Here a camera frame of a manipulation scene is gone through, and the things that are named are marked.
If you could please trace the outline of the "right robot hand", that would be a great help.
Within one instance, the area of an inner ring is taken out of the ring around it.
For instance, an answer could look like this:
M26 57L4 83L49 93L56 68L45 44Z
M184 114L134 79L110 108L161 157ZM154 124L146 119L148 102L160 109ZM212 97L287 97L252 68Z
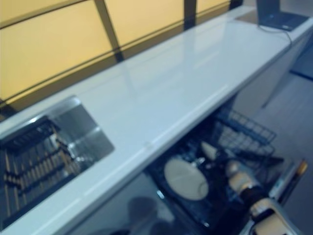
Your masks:
M220 149L216 153L215 165L219 168L225 167L227 162L234 159L236 155L229 149Z

